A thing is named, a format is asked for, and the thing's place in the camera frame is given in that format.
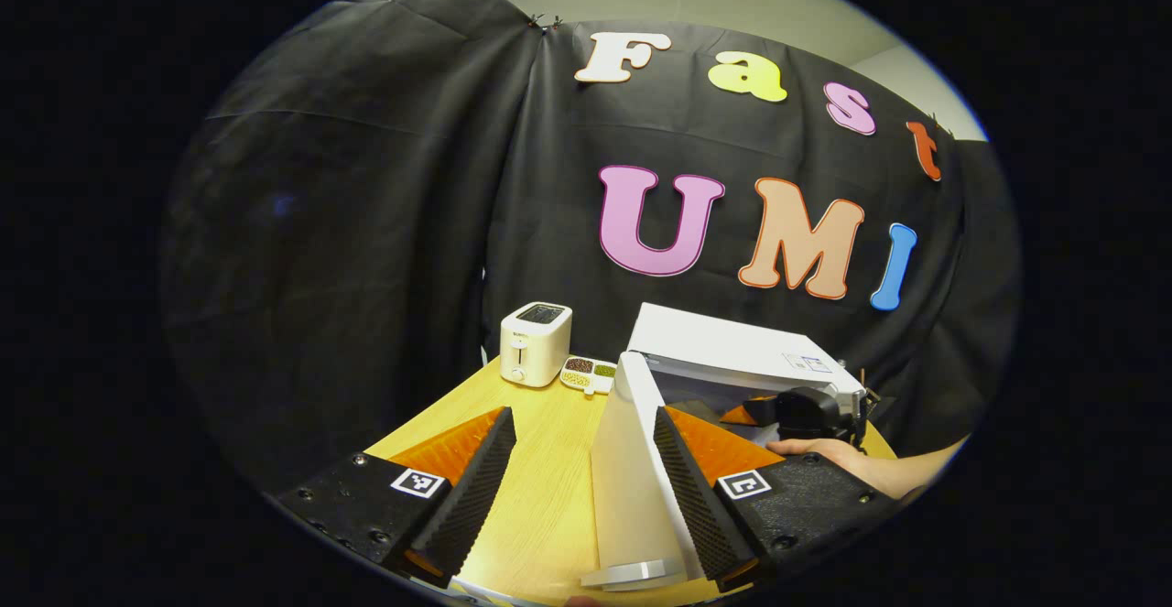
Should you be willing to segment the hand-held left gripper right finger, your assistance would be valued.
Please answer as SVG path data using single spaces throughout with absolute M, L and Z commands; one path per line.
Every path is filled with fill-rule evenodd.
M 653 439 L 723 593 L 804 572 L 902 507 L 822 453 L 783 457 L 674 407 L 657 407 Z

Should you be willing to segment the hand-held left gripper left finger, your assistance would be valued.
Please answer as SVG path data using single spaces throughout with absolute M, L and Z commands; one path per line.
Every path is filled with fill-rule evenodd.
M 349 453 L 275 500 L 382 570 L 448 589 L 495 505 L 515 449 L 500 405 L 389 458 Z

